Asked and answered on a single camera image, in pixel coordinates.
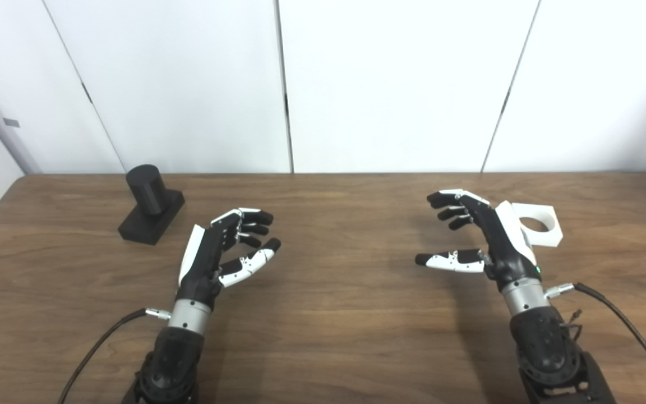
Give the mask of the white and black left hand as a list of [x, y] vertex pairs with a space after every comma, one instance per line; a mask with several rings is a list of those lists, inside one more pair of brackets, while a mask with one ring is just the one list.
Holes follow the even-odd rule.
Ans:
[[[221, 291], [248, 279], [276, 255], [282, 243], [273, 237], [262, 242], [274, 216], [261, 209], [232, 209], [213, 219], [207, 228], [195, 225], [179, 274], [176, 300], [196, 301], [214, 309]], [[235, 245], [253, 251], [224, 263], [222, 256]]]

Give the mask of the white and black right hand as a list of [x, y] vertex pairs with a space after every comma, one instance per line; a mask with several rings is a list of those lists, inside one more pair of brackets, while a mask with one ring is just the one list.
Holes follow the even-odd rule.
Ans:
[[485, 273], [497, 283], [500, 291], [524, 278], [540, 281], [535, 253], [510, 202], [505, 200], [494, 207], [488, 200], [463, 189], [433, 192], [427, 201], [433, 209], [439, 210], [439, 220], [449, 221], [451, 230], [469, 224], [477, 226], [488, 249], [421, 253], [416, 255], [416, 264], [456, 273]]

